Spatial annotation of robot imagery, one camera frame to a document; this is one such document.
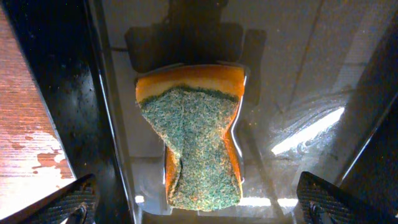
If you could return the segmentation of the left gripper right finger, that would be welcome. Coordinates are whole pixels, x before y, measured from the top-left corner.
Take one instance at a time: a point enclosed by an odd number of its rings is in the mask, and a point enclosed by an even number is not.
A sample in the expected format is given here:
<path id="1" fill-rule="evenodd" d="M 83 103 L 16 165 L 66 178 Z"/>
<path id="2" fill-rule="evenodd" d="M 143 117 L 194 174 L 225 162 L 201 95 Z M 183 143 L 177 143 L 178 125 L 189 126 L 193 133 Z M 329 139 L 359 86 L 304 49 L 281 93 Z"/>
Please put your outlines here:
<path id="1" fill-rule="evenodd" d="M 310 172 L 301 173 L 297 197 L 306 223 L 395 222 L 394 216 L 366 204 Z"/>

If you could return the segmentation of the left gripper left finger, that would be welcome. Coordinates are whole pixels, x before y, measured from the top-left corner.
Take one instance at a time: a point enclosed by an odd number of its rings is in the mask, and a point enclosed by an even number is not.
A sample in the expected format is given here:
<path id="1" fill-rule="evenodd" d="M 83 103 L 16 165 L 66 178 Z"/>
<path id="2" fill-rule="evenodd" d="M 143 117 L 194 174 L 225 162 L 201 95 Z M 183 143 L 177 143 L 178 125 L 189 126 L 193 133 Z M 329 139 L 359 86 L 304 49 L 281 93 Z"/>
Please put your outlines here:
<path id="1" fill-rule="evenodd" d="M 85 175 L 1 223 L 94 223 L 96 177 Z"/>

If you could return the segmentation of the green and yellow sponge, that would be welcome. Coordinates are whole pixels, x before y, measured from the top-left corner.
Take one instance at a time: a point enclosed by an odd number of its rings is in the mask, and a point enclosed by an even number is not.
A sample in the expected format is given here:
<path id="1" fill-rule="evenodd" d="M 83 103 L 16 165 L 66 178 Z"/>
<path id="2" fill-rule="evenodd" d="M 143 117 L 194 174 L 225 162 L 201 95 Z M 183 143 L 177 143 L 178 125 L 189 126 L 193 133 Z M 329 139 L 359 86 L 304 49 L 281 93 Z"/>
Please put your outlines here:
<path id="1" fill-rule="evenodd" d="M 244 94 L 244 69 L 183 66 L 136 82 L 144 119 L 166 146 L 165 193 L 172 208 L 210 212 L 242 196 L 231 129 Z"/>

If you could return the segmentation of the black rectangular sponge tray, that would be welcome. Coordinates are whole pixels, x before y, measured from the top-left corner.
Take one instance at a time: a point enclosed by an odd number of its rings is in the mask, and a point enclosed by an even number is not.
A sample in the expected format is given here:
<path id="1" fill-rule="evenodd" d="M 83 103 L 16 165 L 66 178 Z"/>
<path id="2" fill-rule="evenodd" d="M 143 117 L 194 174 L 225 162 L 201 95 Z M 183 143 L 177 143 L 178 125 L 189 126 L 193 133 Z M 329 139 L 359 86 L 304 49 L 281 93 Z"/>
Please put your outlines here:
<path id="1" fill-rule="evenodd" d="M 2 1 L 94 223 L 306 223 L 310 172 L 397 222 L 396 1 Z M 231 133 L 243 197 L 172 208 L 166 146 L 136 82 L 183 66 L 244 69 Z"/>

